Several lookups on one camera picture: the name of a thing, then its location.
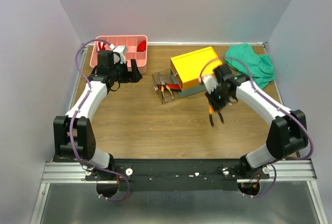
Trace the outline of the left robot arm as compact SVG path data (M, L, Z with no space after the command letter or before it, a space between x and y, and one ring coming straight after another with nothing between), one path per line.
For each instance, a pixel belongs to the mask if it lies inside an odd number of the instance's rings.
M97 65L85 78L86 86L78 101L64 116L53 121L56 155L97 170L104 180L118 173L114 157L97 148L91 120L102 100L114 91L114 84L137 83L142 79L136 61L126 61L126 54L124 45L99 51Z

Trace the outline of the clear acrylic drawer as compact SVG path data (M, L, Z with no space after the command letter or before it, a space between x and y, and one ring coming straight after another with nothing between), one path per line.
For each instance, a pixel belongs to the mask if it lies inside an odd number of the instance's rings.
M152 73L154 90L158 94L162 104L179 100L181 98L181 88L173 76L170 68Z

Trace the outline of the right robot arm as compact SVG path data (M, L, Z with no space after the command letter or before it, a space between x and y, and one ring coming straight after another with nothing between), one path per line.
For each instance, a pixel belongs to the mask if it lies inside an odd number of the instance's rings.
M216 67L213 74L200 76L199 82L206 88L210 115L220 114L231 100L242 100L270 126L266 143L240 158L237 170L242 177L251 178L263 165L282 160L308 146L304 112L278 103L258 88L251 75L236 76L224 64Z

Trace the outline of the red black utility knife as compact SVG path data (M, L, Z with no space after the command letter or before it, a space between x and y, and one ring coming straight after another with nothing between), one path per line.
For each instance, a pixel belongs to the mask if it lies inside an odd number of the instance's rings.
M170 89L172 91L181 91L181 88L178 84L170 84L170 83L166 83L165 85L162 85L162 84L157 84L157 87L158 89L161 90L161 88L164 88L164 89Z

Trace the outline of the yellow and grey drawer box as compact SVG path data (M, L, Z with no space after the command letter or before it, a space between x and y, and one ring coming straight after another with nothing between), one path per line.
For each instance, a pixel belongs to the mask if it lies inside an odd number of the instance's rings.
M181 98L205 91L199 78L213 74L213 69L222 65L212 47L206 47L171 58L171 78L180 86Z

